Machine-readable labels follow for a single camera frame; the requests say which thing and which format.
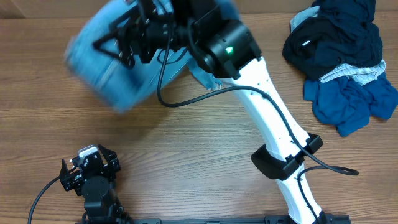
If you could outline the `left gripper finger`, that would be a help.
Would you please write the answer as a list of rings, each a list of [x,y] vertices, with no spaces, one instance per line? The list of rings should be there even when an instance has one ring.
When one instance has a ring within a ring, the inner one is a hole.
[[[103,157],[105,158],[107,164],[112,168],[117,168],[117,154],[114,151],[100,144],[98,145],[98,148],[101,151]]]
[[[62,159],[61,164],[59,178],[60,180],[68,180],[70,178],[70,171],[68,170],[67,163]]]

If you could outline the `light blue denim jeans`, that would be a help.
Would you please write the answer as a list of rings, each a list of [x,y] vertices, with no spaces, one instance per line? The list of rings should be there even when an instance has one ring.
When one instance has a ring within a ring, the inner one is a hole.
[[[233,1],[216,2],[221,4],[223,17],[240,19]],[[133,69],[129,69],[118,60],[95,50],[93,42],[109,33],[111,22],[128,10],[137,8],[137,2],[108,2],[85,24],[78,35],[72,37],[65,52],[65,62],[72,74],[85,82],[118,113],[125,113],[156,91],[161,64],[155,59],[151,63],[142,64],[138,56],[134,56],[136,64]],[[206,89],[216,90],[221,87],[221,80],[202,70],[189,53],[179,62],[166,66],[162,87],[177,78],[185,66],[188,66],[194,78]]]

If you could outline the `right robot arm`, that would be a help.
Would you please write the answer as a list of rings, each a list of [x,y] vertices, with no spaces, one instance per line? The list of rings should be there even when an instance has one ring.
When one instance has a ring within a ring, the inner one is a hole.
[[[224,12],[217,1],[139,1],[109,25],[93,42],[104,52],[114,40],[115,52],[107,55],[132,68],[158,56],[159,80],[168,73],[169,54],[187,50],[204,72],[226,84],[236,94],[260,131],[264,144],[251,156],[262,174],[274,179],[295,223],[326,223],[305,177],[304,159],[321,147],[319,136],[301,128],[273,85],[266,61],[251,34],[239,19]]]

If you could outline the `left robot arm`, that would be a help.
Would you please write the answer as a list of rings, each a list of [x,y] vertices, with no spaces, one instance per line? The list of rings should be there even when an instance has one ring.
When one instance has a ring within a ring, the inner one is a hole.
[[[116,173],[121,170],[117,154],[102,145],[80,149],[68,170],[62,160],[59,180],[66,191],[84,198],[82,223],[132,223],[116,194]]]

